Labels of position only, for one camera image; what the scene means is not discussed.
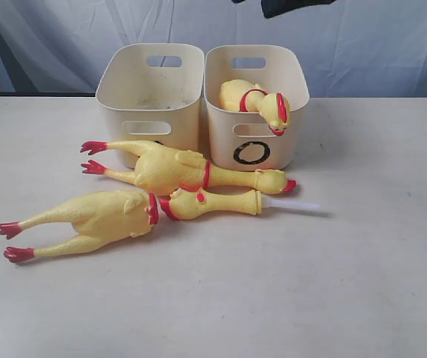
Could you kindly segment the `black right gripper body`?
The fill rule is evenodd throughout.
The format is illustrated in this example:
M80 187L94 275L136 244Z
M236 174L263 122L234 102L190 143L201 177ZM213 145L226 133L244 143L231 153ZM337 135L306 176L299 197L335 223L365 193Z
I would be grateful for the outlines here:
M320 5L314 0L260 0L265 18L273 18L304 7Z

